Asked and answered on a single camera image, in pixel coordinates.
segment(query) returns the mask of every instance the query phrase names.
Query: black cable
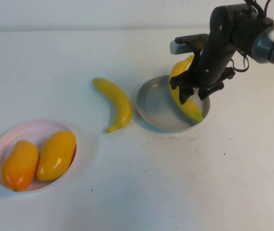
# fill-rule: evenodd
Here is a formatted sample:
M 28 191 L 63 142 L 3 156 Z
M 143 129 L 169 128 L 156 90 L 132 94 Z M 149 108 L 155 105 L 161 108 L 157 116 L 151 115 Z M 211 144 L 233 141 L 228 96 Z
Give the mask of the black cable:
M 265 18 L 265 14 L 264 14 L 264 11 L 263 11 L 262 7 L 256 1 L 245 0 L 245 2 L 257 9 L 258 18 L 262 18 L 262 19 Z
M 270 4 L 271 0 L 267 0 L 266 4 L 265 4 L 265 7 L 264 7 L 264 15 L 265 17 L 267 16 L 267 8 L 268 8 L 268 5 Z
M 248 59 L 247 55 L 244 54 L 243 52 L 241 52 L 240 50 L 237 50 L 237 52 L 244 57 L 243 65 L 244 65 L 245 69 L 237 69 L 236 67 L 234 67 L 234 60 L 231 59 L 230 61 L 232 62 L 232 68 L 233 68 L 233 70 L 235 70 L 237 72 L 245 72 L 249 69 L 249 59 Z

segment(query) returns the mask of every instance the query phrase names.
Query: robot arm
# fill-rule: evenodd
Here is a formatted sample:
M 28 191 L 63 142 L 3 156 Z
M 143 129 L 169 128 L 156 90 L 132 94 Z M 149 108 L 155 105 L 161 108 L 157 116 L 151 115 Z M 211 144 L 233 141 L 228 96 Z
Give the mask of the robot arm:
M 259 63 L 274 64 L 274 22 L 264 17 L 259 5 L 254 7 L 217 7 L 211 14 L 208 36 L 185 36 L 171 42 L 171 53 L 192 51 L 195 55 L 188 70 L 170 80 L 172 89 L 179 87 L 182 104 L 194 94 L 193 88 L 199 88 L 201 100 L 223 89 L 223 81 L 235 75 L 234 69 L 226 66 L 236 51 Z

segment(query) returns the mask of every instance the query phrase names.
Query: pink bowl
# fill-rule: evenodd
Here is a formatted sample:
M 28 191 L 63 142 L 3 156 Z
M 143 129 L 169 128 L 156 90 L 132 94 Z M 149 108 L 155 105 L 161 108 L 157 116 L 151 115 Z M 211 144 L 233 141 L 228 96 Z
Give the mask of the pink bowl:
M 39 152 L 41 153 L 44 142 L 52 134 L 60 130 L 71 131 L 67 126 L 59 122 L 53 120 L 38 119 L 17 125 L 13 129 L 8 131 L 0 138 L 0 171 L 3 161 L 8 157 L 8 155 L 12 151 L 12 148 L 19 140 L 27 140 L 29 142 L 32 142 L 34 145 L 37 146 Z M 26 189 L 26 191 L 33 191 L 43 188 L 51 184 L 52 182 L 54 182 L 54 180 L 39 181 L 37 179 L 34 179 L 31 185 Z M 1 174 L 0 184 L 5 187 L 1 178 Z

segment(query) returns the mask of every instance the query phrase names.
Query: yellow banana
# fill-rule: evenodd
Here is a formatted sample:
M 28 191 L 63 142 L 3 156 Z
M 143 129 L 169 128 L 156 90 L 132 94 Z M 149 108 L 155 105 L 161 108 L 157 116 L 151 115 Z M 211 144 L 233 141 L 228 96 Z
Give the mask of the yellow banana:
M 111 99 L 117 106 L 117 116 L 114 124 L 107 128 L 106 132 L 111 133 L 128 125 L 132 117 L 132 106 L 126 94 L 117 85 L 104 78 L 95 78 L 92 82 L 102 94 Z
M 191 61 L 193 60 L 194 56 L 191 55 L 189 56 L 187 59 L 179 61 L 176 65 L 174 65 L 174 67 L 171 70 L 171 73 L 169 75 L 169 81 L 171 78 L 181 74 L 182 72 L 186 71 L 188 65 L 191 63 Z M 169 90 L 171 93 L 171 96 L 173 98 L 173 100 L 175 101 L 176 105 L 181 109 L 182 112 L 184 112 L 184 114 L 196 121 L 196 122 L 201 122 L 203 120 L 203 116 L 201 111 L 199 110 L 199 108 L 195 105 L 195 103 L 191 100 L 188 99 L 185 104 L 181 104 L 180 100 L 179 100 L 179 87 L 177 87 L 176 89 L 172 90 L 170 84 L 169 84 Z

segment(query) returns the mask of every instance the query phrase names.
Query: gray plate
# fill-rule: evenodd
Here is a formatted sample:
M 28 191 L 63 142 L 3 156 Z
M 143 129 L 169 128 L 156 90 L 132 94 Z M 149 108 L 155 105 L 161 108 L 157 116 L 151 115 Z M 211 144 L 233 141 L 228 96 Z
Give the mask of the gray plate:
M 181 132 L 197 123 L 188 119 L 173 101 L 169 88 L 169 76 L 160 76 L 146 82 L 139 89 L 136 99 L 136 107 L 141 117 L 149 124 L 168 132 Z M 209 112 L 210 99 L 201 101 L 198 90 L 191 100 L 198 106 L 203 118 Z

